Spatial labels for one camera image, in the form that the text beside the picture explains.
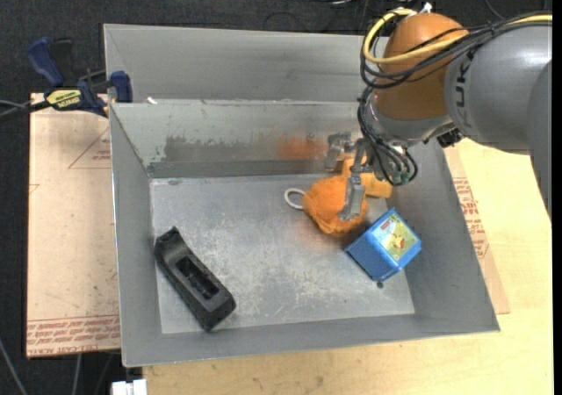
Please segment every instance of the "orange plush toy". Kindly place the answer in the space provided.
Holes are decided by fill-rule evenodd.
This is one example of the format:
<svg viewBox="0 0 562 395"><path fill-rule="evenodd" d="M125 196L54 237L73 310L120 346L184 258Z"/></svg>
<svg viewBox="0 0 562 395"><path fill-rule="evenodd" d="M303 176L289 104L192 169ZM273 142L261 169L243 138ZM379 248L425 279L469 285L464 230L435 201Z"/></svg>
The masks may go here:
<svg viewBox="0 0 562 395"><path fill-rule="evenodd" d="M302 209L324 233L341 237L363 223L369 204L363 200L361 213L352 220L341 220L337 213L345 204L346 176L331 176L313 183L302 198Z"/></svg>

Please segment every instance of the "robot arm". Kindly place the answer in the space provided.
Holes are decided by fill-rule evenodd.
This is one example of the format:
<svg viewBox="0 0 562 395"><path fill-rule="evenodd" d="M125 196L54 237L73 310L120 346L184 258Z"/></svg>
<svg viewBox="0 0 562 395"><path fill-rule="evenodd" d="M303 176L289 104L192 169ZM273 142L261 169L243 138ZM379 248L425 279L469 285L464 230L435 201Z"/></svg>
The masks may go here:
<svg viewBox="0 0 562 395"><path fill-rule="evenodd" d="M396 18L402 20L378 58L372 52L378 34ZM408 147L469 137L529 154L551 214L551 43L551 15L543 13L476 29L406 9L382 17L362 49L367 88L358 119L371 160L354 166L355 176L373 169L393 185L407 183L417 172ZM350 179L342 219L355 215L352 195Z"/></svg>

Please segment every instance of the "cardboard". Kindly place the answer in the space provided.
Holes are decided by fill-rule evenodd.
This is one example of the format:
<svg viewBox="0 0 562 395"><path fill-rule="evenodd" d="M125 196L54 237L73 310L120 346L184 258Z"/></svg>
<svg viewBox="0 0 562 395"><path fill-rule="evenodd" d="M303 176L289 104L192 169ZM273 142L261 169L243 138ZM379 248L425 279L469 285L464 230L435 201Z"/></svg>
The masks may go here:
<svg viewBox="0 0 562 395"><path fill-rule="evenodd" d="M27 357L120 346L109 120L31 116Z"/></svg>

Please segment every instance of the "dark floor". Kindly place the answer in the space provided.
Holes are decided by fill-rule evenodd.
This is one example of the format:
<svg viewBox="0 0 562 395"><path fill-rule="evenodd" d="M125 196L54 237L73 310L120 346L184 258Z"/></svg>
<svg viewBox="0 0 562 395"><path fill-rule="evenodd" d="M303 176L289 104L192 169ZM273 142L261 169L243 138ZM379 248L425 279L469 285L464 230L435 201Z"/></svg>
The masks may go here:
<svg viewBox="0 0 562 395"><path fill-rule="evenodd" d="M436 11L467 26L497 17L485 0L424 0ZM551 0L490 0L504 17L538 10ZM380 0L354 2L336 9L318 0L0 0L0 99L23 103L30 92L46 89L25 58L27 46L41 36L70 37L77 65L102 68L101 25L214 26L227 29L363 34L379 13L396 7ZM0 339L29 394L70 394L76 356L26 360L23 355L27 244L29 124L18 118L0 124ZM105 378L126 377L118 355L84 355L77 393L94 393ZM104 393L105 384L99 393ZM0 395L18 393L0 359Z"/></svg>

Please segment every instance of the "black plastic object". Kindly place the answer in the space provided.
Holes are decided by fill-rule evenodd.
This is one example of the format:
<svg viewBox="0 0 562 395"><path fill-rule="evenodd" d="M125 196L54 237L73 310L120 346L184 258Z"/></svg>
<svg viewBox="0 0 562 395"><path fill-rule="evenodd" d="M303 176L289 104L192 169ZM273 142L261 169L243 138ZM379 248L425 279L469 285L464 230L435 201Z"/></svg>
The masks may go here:
<svg viewBox="0 0 562 395"><path fill-rule="evenodd" d="M155 259L206 331L235 309L232 294L195 256L177 228L156 239Z"/></svg>
<svg viewBox="0 0 562 395"><path fill-rule="evenodd" d="M457 142L461 141L463 138L464 138L463 134L457 128L453 128L449 132L437 136L437 142L439 142L439 145L441 145L441 147L446 148L446 147L454 146Z"/></svg>

